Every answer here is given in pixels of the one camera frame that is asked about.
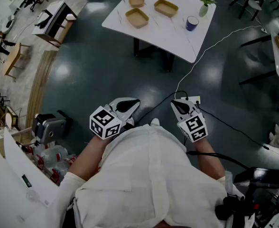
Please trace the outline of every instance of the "black cable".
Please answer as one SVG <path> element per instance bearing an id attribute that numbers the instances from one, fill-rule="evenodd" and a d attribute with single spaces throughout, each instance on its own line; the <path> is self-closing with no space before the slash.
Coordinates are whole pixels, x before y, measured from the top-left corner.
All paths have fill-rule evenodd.
<path id="1" fill-rule="evenodd" d="M 233 162 L 233 163 L 235 163 L 235 164 L 237 164 L 239 166 L 242 166 L 246 170 L 249 169 L 249 167 L 243 165 L 242 163 L 238 162 L 237 160 L 235 160 L 235 159 L 233 159 L 233 158 L 231 158 L 229 156 L 226 156 L 226 155 L 223 155 L 223 154 L 219 154 L 219 153 L 201 153 L 201 152 L 198 152 L 198 151 L 188 151 L 188 152 L 186 152 L 186 154 L 213 156 L 213 157 L 217 157 L 217 158 L 221 158 L 221 159 Z"/>
<path id="2" fill-rule="evenodd" d="M 170 95 L 168 95 L 164 100 L 162 100 L 159 104 L 157 104 L 155 107 L 153 107 L 150 111 L 148 111 L 146 114 L 144 114 L 135 124 L 134 126 L 136 126 L 137 124 L 139 124 L 139 122 L 146 116 L 148 115 L 150 112 L 152 112 L 155 108 L 157 108 L 160 104 L 162 104 L 165 100 L 167 100 L 170 96 L 174 95 L 175 93 L 177 92 L 184 92 L 186 94 L 186 99 L 188 99 L 188 94 L 186 91 L 184 90 L 178 90 L 178 91 L 175 91 L 173 93 L 171 93 Z"/>
<path id="3" fill-rule="evenodd" d="M 268 147 L 258 143 L 257 141 L 253 140 L 251 137 L 249 137 L 246 133 L 244 133 L 243 131 L 241 130 L 238 130 L 234 127 L 232 127 L 231 125 L 227 124 L 226 122 L 222 121 L 220 118 L 216 117 L 215 115 L 213 115 L 212 113 L 208 112 L 208 111 L 205 111 L 204 109 L 200 108 L 199 104 L 198 104 L 198 101 L 196 101 L 196 104 L 197 104 L 197 108 L 200 109 L 201 111 L 213 116 L 215 119 L 217 119 L 218 121 L 222 122 L 223 124 L 225 124 L 226 126 L 232 128 L 233 130 L 237 131 L 237 132 L 240 132 L 242 133 L 243 135 L 245 135 L 248 139 L 250 139 L 252 142 L 254 142 L 255 144 L 257 144 L 258 146 L 262 146 L 264 149 L 266 150 L 270 150 Z"/>

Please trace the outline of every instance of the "blue mug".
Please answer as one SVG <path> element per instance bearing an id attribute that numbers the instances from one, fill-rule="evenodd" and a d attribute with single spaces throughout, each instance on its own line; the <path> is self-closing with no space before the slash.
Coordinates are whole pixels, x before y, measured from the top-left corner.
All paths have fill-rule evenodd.
<path id="1" fill-rule="evenodd" d="M 192 31 L 198 25 L 198 19 L 194 16 L 189 16 L 186 21 L 186 29 Z"/>

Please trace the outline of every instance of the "flower vase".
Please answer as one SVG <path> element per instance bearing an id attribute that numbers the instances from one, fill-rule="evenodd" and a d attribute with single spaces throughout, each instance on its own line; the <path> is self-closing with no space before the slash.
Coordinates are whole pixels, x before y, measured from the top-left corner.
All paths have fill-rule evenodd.
<path id="1" fill-rule="evenodd" d="M 202 7 L 200 8 L 198 15 L 200 17 L 204 17 L 207 12 L 208 12 L 208 5 L 203 4 Z"/>

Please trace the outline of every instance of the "gray floor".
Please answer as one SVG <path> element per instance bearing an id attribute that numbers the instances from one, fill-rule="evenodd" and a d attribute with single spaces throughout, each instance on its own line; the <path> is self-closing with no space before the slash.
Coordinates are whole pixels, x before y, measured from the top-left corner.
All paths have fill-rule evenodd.
<path id="1" fill-rule="evenodd" d="M 133 56 L 133 38 L 105 29 L 102 22 L 121 0 L 90 0 L 80 12 L 61 46 L 51 69 L 43 112 L 62 110 L 73 118 L 70 133 L 62 142 L 70 152 L 79 153 L 92 138 L 89 115 L 100 105 L 117 97 L 130 96 L 141 100 L 135 120 L 174 92 L 179 80 L 191 66 L 175 58 L 173 70 L 167 73 L 159 53 L 147 57 Z M 267 29 L 276 30 L 279 11 L 266 0 L 259 13 Z M 217 8 L 200 50 L 203 51 L 230 32 L 250 25 L 251 15 L 245 12 L 238 19 L 241 6 L 229 8 L 230 0 L 217 0 Z M 274 69 L 269 42 L 240 48 L 240 44 L 265 36 L 260 28 L 237 32 L 208 50 L 193 72 L 181 83 L 180 90 L 200 95 L 203 109 L 215 114 L 260 143 L 268 143 L 274 123 L 279 123 L 279 78 L 273 76 L 254 84 L 239 86 L 242 80 Z M 242 134 L 204 114 L 208 139 L 216 152 L 236 158 L 248 166 L 279 169 L 279 155 L 252 143 Z M 140 124 L 157 117 L 161 125 L 183 140 L 177 120 L 167 100 L 147 115 Z M 190 157 L 197 166 L 196 157 Z M 237 174 L 243 169 L 223 161 L 225 168 Z"/>
<path id="2" fill-rule="evenodd" d="M 31 48 L 22 47 L 21 49 L 21 52 L 25 54 L 26 57 L 21 57 L 15 64 L 15 66 L 21 69 L 13 68 L 10 72 L 11 75 L 16 77 L 16 80 L 9 76 L 3 76 L 3 64 L 0 62 L 1 95 L 7 96 L 10 102 L 6 105 L 9 105 L 13 110 L 16 110 L 17 114 L 19 114 L 19 111 L 21 110 L 20 116 L 27 114 L 33 80 L 43 52 L 45 50 L 58 50 L 58 48 L 31 34 L 36 23 L 36 18 L 40 15 L 42 10 L 46 9 L 47 6 L 54 1 L 58 0 L 48 0 L 43 1 L 42 4 L 37 4 L 34 8 L 34 12 L 30 11 L 31 5 L 21 9 L 15 15 L 16 22 L 6 36 L 6 40 L 8 41 L 20 42 L 21 44 L 31 46 Z M 87 0 L 65 0 L 65 2 L 76 14 L 78 14 L 87 3 Z M 3 60 L 6 60 L 7 58 L 3 53 L 0 53 L 0 57 Z M 25 128 L 25 123 L 26 117 L 21 117 L 19 123 L 21 129 Z"/>

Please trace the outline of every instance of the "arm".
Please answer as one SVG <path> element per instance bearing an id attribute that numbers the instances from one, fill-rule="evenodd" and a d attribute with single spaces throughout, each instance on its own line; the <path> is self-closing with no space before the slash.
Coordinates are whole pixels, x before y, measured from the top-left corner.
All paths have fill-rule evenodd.
<path id="1" fill-rule="evenodd" d="M 96 173 L 102 154 L 109 142 L 109 139 L 102 140 L 94 136 L 72 164 L 69 172 L 88 181 Z"/>
<path id="2" fill-rule="evenodd" d="M 213 148 L 206 138 L 198 140 L 193 143 L 196 151 L 201 153 L 214 153 Z M 221 161 L 217 157 L 198 155 L 198 162 L 200 165 L 201 172 L 212 177 L 213 179 L 220 179 L 225 176 L 225 169 L 221 164 Z"/>

